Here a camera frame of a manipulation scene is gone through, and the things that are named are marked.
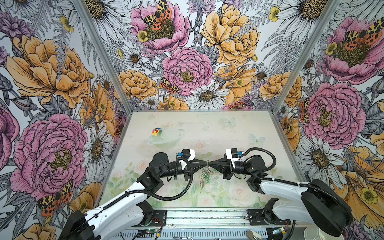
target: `daisy center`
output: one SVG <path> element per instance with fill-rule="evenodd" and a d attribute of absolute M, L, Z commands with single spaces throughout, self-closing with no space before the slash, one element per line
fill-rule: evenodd
<path fill-rule="evenodd" d="M 50 166 L 54 169 L 57 169 L 58 167 L 67 169 L 72 160 L 71 151 L 66 148 L 55 152 L 55 157 L 55 161 L 50 163 Z"/>
<path fill-rule="evenodd" d="M 96 140 L 92 148 L 93 159 L 99 159 L 100 155 L 101 155 L 101 141 Z"/>
<path fill-rule="evenodd" d="M 306 0 L 301 6 L 301 14 L 306 18 L 317 18 L 328 0 Z"/>
<path fill-rule="evenodd" d="M 86 201 L 81 202 L 81 203 L 80 203 L 79 210 L 80 210 L 81 212 L 83 212 L 86 208 L 87 208 L 87 202 L 86 202 Z"/>
<path fill-rule="evenodd" d="M 103 6 L 98 0 L 85 0 L 85 3 L 93 18 L 98 18 L 103 14 Z"/>
<path fill-rule="evenodd" d="M 165 20 L 165 22 L 165 24 L 162 23 L 161 28 L 158 30 L 154 30 L 151 26 L 147 25 L 146 32 L 148 34 L 148 38 L 152 41 L 162 38 L 172 39 L 173 34 L 175 33 L 175 26 L 172 24 L 172 21 L 170 19 Z"/>
<path fill-rule="evenodd" d="M 305 63 L 304 67 L 305 67 L 305 68 L 310 68 L 310 67 L 312 67 L 312 65 L 313 65 L 313 61 L 312 61 L 312 60 L 308 60 L 308 61 Z"/>
<path fill-rule="evenodd" d="M 332 116 L 332 112 L 327 112 L 324 107 L 320 110 L 320 116 L 318 117 L 317 120 L 319 121 L 320 125 L 322 125 L 323 127 L 328 127 L 332 122 L 331 116 Z"/>
<path fill-rule="evenodd" d="M 261 80 L 261 79 L 263 79 L 264 77 L 265 77 L 265 73 L 259 73 L 259 74 L 256 75 L 256 79 L 257 79 L 257 80 Z"/>
<path fill-rule="evenodd" d="M 202 93 L 200 95 L 200 100 L 202 100 L 202 101 L 209 101 L 209 100 L 213 99 L 214 96 L 215 95 L 214 95 L 213 92 L 205 92 L 205 93 Z"/>
<path fill-rule="evenodd" d="M 182 71 L 180 71 L 179 73 L 180 77 L 183 78 L 183 82 L 185 83 L 189 83 L 189 82 L 192 82 L 193 80 L 193 73 L 191 73 L 190 71 L 185 71 L 185 73 L 183 73 Z"/>
<path fill-rule="evenodd" d="M 109 82 L 108 82 L 108 81 L 105 81 L 105 82 L 103 83 L 103 87 L 104 87 L 105 90 L 109 91 Z"/>
<path fill-rule="evenodd" d="M 312 152 L 312 157 L 314 159 L 314 162 L 319 167 L 326 167 L 329 164 L 328 158 L 325 156 L 325 154 L 319 150 L 314 150 Z"/>
<path fill-rule="evenodd" d="M 132 55 L 131 60 L 133 63 L 137 63 L 139 61 L 139 57 L 137 55 Z"/>

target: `metal base plate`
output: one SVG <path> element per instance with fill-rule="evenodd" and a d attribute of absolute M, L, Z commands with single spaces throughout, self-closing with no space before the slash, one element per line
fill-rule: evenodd
<path fill-rule="evenodd" d="M 286 225 L 285 220 L 277 220 L 275 224 L 270 224 L 265 221 L 262 216 L 263 209 L 247 209 L 248 220 L 251 226 L 265 226 L 265 225 Z"/>
<path fill-rule="evenodd" d="M 151 227 L 160 227 L 161 225 L 165 226 L 167 223 L 167 210 L 154 210 L 152 217 L 156 217 L 157 219 L 159 219 L 161 221 L 161 224 L 160 222 L 152 219 L 152 221 L 148 226 L 151 226 Z"/>

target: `pink peony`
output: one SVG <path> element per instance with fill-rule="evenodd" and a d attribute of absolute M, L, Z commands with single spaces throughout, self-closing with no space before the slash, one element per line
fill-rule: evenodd
<path fill-rule="evenodd" d="M 61 191 L 69 181 L 77 187 L 84 175 L 83 127 L 65 114 L 26 127 L 15 144 L 16 168 L 10 178 L 11 189 L 31 193 L 37 200 Z"/>
<path fill-rule="evenodd" d="M 176 48 L 180 46 L 185 46 L 188 42 L 189 31 L 190 31 L 189 18 L 188 17 L 184 18 L 184 15 L 180 13 L 180 9 L 177 4 L 173 6 L 170 1 L 167 1 L 167 3 L 168 3 L 168 8 L 170 8 L 170 10 L 172 11 L 170 24 L 174 27 L 174 32 L 172 30 L 171 35 L 169 35 L 170 33 L 163 32 L 163 29 L 156 30 L 157 35 L 161 35 L 160 33 L 163 33 L 164 35 L 167 34 L 167 36 L 154 39 L 154 40 L 150 38 L 150 33 L 148 33 L 149 34 L 148 40 L 144 41 L 143 45 L 146 47 L 146 50 L 151 55 L 158 55 L 163 52 L 174 51 Z M 151 7 L 150 5 L 148 5 L 147 8 L 144 8 L 142 5 L 140 5 L 140 8 L 132 8 L 131 9 L 131 20 L 132 20 L 131 25 L 133 26 L 133 28 L 131 28 L 131 32 L 133 34 L 138 34 L 140 31 L 147 32 L 147 25 L 144 23 L 143 19 L 146 16 L 154 15 L 156 11 L 157 11 L 157 3 L 155 4 L 154 7 Z"/>
<path fill-rule="evenodd" d="M 8 162 L 12 152 L 12 142 L 20 132 L 19 123 L 8 109 L 0 106 L 0 170 Z"/>
<path fill-rule="evenodd" d="M 347 83 L 320 84 L 310 97 L 307 113 L 309 123 L 304 124 L 307 136 L 315 135 L 336 150 L 356 139 L 366 119 L 357 89 Z"/>
<path fill-rule="evenodd" d="M 163 60 L 164 77 L 181 90 L 179 94 L 189 96 L 191 90 L 212 81 L 212 66 L 209 58 L 192 48 L 179 48 L 171 57 Z"/>
<path fill-rule="evenodd" d="M 338 81 L 348 81 L 353 85 L 361 84 L 375 76 L 384 67 L 384 37 L 373 45 L 363 44 L 349 51 L 345 48 L 347 31 L 362 32 L 373 24 L 358 22 L 347 17 L 328 38 L 328 47 L 321 68 L 324 73 Z"/>

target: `red wire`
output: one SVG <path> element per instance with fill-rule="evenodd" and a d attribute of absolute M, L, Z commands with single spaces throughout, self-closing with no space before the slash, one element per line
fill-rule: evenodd
<path fill-rule="evenodd" d="M 160 223 L 161 227 L 163 227 L 163 224 L 161 223 L 161 221 L 157 217 L 153 217 L 153 218 L 156 219 Z"/>

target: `floral wallpaper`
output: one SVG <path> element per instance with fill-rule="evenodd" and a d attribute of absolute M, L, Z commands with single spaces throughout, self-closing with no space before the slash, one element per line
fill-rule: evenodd
<path fill-rule="evenodd" d="M 65 17 L 84 28 L 72 1 Z M 327 0 L 85 3 L 133 109 L 271 109 Z"/>
<path fill-rule="evenodd" d="M 127 120 L 67 7 L 0 1 L 3 239 L 54 240 L 72 212 L 93 208 Z"/>
<path fill-rule="evenodd" d="M 293 87 L 298 102 L 288 95 L 276 109 L 307 180 L 351 206 L 347 240 L 384 239 L 383 7 L 340 1 Z"/>

